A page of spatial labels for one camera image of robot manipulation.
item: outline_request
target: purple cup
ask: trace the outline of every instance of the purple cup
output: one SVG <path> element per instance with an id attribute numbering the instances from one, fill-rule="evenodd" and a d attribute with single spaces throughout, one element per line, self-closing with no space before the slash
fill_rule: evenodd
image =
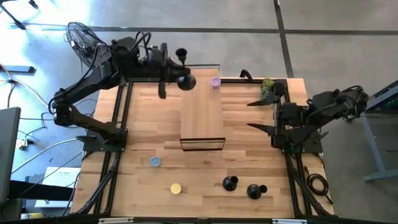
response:
<path id="1" fill-rule="evenodd" d="M 211 78 L 210 85 L 213 89 L 218 89 L 221 85 L 221 79 L 219 77 Z"/>

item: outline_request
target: white cable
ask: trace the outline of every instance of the white cable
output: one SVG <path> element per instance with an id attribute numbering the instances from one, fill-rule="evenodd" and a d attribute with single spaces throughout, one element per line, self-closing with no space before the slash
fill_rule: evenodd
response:
<path id="1" fill-rule="evenodd" d="M 12 80 L 10 73 L 8 72 L 8 70 L 5 68 L 5 66 L 3 64 L 0 63 L 0 66 L 2 67 L 2 69 L 7 73 L 8 78 L 10 80 Z M 18 81 L 18 80 L 14 80 L 15 82 L 25 86 L 28 90 L 30 90 L 46 107 L 49 107 L 48 104 L 40 97 L 39 94 L 37 94 L 31 87 L 29 87 L 28 85 L 26 85 L 25 83 Z"/>
<path id="2" fill-rule="evenodd" d="M 29 87 L 28 85 L 26 85 L 25 83 L 23 83 L 21 81 L 18 81 L 18 80 L 14 80 L 14 81 L 18 82 L 21 85 L 24 85 L 28 90 L 30 90 L 34 95 L 36 95 L 38 97 L 38 99 L 44 104 L 44 106 L 49 107 L 49 105 L 31 87 Z"/>
<path id="3" fill-rule="evenodd" d="M 0 63 L 0 66 L 1 66 L 2 69 L 7 73 L 8 78 L 11 79 L 11 75 L 10 75 L 10 73 L 8 72 L 8 70 L 5 68 L 5 66 L 4 66 L 2 63 Z"/>
<path id="4" fill-rule="evenodd" d="M 43 151 L 39 152 L 39 153 L 36 154 L 34 157 L 28 159 L 28 160 L 25 161 L 23 164 L 21 164 L 19 167 L 17 167 L 16 169 L 14 169 L 14 170 L 11 172 L 11 174 L 13 174 L 15 171 L 19 170 L 21 167 L 23 167 L 24 165 L 26 165 L 28 162 L 32 161 L 32 160 L 33 160 L 34 158 L 36 158 L 37 156 L 41 155 L 41 153 L 43 153 L 43 152 L 45 152 L 45 151 L 51 149 L 51 148 L 54 147 L 54 146 L 58 146 L 59 144 L 63 144 L 63 143 L 70 142 L 70 141 L 77 141 L 77 139 L 68 139 L 68 140 L 64 140 L 64 141 L 55 143 L 55 144 L 53 144 L 53 145 L 51 145 L 51 146 L 49 146 L 49 147 L 46 147 Z"/>

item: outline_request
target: white paper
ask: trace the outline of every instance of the white paper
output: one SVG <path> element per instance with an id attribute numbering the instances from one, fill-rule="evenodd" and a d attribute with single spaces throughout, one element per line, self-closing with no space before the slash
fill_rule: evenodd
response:
<path id="1" fill-rule="evenodd" d="M 54 172 L 58 167 L 48 167 L 45 171 L 45 177 Z M 76 180 L 76 176 L 79 174 L 80 168 L 62 167 L 55 173 L 43 180 L 45 185 L 53 185 L 73 188 L 75 184 L 72 184 Z M 68 201 L 50 201 L 50 200 L 37 200 L 36 208 L 65 208 L 68 205 Z"/>

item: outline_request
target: raised wooden platform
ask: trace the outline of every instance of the raised wooden platform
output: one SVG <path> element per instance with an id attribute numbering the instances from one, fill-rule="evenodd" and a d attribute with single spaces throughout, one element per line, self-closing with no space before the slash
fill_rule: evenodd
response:
<path id="1" fill-rule="evenodd" d="M 291 78 L 288 85 L 291 101 L 305 105 L 307 94 L 303 80 Z M 227 138 L 224 149 L 184 152 L 179 142 L 182 90 L 175 84 L 168 85 L 167 99 L 161 100 L 157 96 L 157 84 L 134 84 L 127 119 L 129 139 L 121 158 L 112 216 L 293 217 L 284 156 L 271 148 L 266 133 L 246 125 L 273 124 L 271 106 L 246 106 L 258 100 L 259 88 L 260 84 L 222 84 Z M 96 119 L 111 120 L 116 92 L 116 88 L 101 91 Z M 154 155 L 161 159 L 159 168 L 150 166 L 149 159 Z M 78 210 L 98 185 L 103 156 L 104 153 L 95 152 L 83 161 L 72 211 Z M 310 172 L 325 176 L 319 158 L 305 154 L 303 163 Z M 233 192 L 222 187 L 227 175 L 239 177 L 238 188 Z M 173 183 L 182 186 L 179 195 L 170 192 Z M 259 200 L 252 200 L 246 195 L 250 184 L 265 184 L 268 192 Z M 303 210 L 300 191 L 298 197 Z M 325 197 L 316 198 L 333 213 Z"/>
<path id="2" fill-rule="evenodd" d="M 221 90 L 212 89 L 210 80 L 218 69 L 196 69 L 194 89 L 183 91 L 181 146 L 184 151 L 222 150 L 225 143 Z"/>

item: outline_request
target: green object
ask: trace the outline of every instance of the green object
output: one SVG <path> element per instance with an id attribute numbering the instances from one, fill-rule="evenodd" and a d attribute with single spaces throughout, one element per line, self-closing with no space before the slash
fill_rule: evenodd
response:
<path id="1" fill-rule="evenodd" d="M 290 147 L 290 153 L 299 153 L 301 152 L 301 148 L 300 147 Z"/>
<path id="2" fill-rule="evenodd" d="M 274 85 L 274 80 L 271 80 L 269 78 L 265 78 L 262 81 L 261 85 L 261 91 L 260 91 L 260 98 L 263 100 L 268 97 L 269 93 L 272 90 L 272 86 Z"/>

